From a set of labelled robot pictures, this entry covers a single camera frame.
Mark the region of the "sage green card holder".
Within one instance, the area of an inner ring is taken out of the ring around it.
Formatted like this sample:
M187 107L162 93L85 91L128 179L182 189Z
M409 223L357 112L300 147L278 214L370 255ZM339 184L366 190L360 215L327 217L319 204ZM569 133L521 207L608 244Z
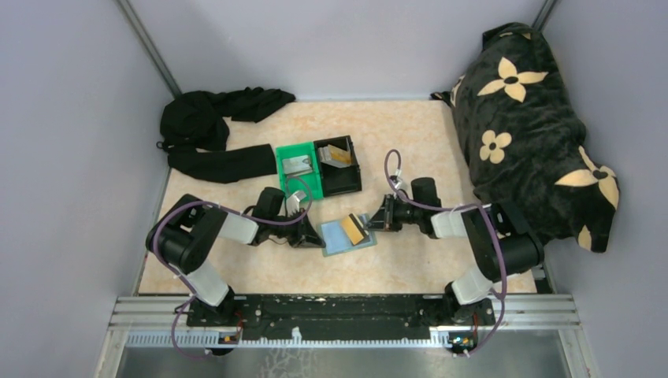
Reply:
M369 232L365 239L354 245L337 220L319 224L317 231L325 241L325 247L321 248L325 258L377 245L377 238L373 232Z

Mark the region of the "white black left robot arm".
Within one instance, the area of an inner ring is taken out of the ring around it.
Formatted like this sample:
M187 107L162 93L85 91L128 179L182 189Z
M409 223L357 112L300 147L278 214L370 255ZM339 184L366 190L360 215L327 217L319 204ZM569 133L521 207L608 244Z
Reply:
M201 310L216 325L225 326L239 311L235 292L208 261L216 240L259 246L275 236L293 248L323 248L326 242L300 205L305 199L304 191L286 195L265 187L256 203L239 213L183 195L149 231L146 248L187 286L192 313Z

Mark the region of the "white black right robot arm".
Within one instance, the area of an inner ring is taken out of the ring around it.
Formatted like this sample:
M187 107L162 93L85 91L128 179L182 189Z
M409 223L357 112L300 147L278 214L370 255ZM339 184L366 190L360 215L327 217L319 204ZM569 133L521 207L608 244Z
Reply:
M443 313L452 324L465 324L496 285L502 298L511 276L543 261L544 247L514 203L445 209L431 177L412 180L410 193L401 188L398 176L391 176L390 182L393 192L384 196L378 211L366 221L366 229L400 232L411 224L430 239L469 241L474 266L444 288Z

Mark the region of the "card stack in green bin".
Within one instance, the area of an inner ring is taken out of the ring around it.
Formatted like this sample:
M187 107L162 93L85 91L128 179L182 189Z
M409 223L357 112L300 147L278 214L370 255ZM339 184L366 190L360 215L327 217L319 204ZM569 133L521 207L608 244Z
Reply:
M281 168L286 177L309 175L314 171L311 158L306 154L282 159Z

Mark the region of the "gold credit card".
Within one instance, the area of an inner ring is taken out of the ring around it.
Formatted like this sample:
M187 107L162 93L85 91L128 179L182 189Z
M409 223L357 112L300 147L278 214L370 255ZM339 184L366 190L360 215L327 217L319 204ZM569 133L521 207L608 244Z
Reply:
M338 161L342 164L351 163L351 154L348 150L343 150L336 146L330 146L328 149L333 161Z

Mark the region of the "green plastic bin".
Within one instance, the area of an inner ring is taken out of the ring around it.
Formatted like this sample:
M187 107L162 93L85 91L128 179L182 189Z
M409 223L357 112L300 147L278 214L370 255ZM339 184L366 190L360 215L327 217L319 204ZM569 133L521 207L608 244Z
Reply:
M324 198L321 187L320 169L313 142L299 143L276 148L276 166L279 176L279 188L288 197L295 191L311 192L309 199Z

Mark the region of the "black plastic bin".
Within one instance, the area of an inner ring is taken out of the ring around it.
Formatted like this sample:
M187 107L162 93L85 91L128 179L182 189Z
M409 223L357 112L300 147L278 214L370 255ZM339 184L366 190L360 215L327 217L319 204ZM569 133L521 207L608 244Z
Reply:
M351 153L352 163L345 168L336 168L325 164L317 156L317 164L320 171L321 189L323 197L347 195L362 190L361 169L354 150L354 144L349 135L338 136L329 139L314 141L314 147L318 150L328 145L348 150Z

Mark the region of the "black cloth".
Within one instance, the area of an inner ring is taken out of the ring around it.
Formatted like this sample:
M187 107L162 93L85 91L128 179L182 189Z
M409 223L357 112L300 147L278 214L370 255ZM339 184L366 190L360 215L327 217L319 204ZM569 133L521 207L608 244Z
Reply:
M168 166L186 176L212 183L277 174L273 148L268 144L228 148L227 118L258 123L296 97L281 89L246 87L238 91L183 93L163 109L156 147L167 154Z

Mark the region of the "black floral blanket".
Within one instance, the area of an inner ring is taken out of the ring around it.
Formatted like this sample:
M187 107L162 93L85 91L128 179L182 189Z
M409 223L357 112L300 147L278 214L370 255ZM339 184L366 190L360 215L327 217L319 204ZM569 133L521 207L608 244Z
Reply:
M607 251L618 178L588 155L587 129L539 31L519 22L485 31L477 58L431 97L451 111L477 198L512 201L544 244L572 238Z

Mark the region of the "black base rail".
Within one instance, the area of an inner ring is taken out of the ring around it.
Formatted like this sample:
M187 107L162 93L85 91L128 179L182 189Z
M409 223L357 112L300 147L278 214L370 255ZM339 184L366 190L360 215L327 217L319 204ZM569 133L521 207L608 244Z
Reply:
M438 326L492 326L494 309L485 299L460 306L442 295L236 295L221 308L195 300L186 312L190 327L230 327L242 339L306 341L391 341L427 339Z

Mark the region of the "aluminium frame rail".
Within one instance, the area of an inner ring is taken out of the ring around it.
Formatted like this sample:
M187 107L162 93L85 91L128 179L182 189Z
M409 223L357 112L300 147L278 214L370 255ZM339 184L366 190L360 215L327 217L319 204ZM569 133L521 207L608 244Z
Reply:
M246 341L240 330L230 327L190 327L186 323L188 304L184 296L143 295L120 297L114 306L109 329L125 332L130 347L222 348L401 348L455 347L483 337L488 331L558 331L580 325L573 299L568 295L508 295L491 301L495 314L492 326L438 326L429 329L427 339L391 341L306 341L299 330L290 339Z

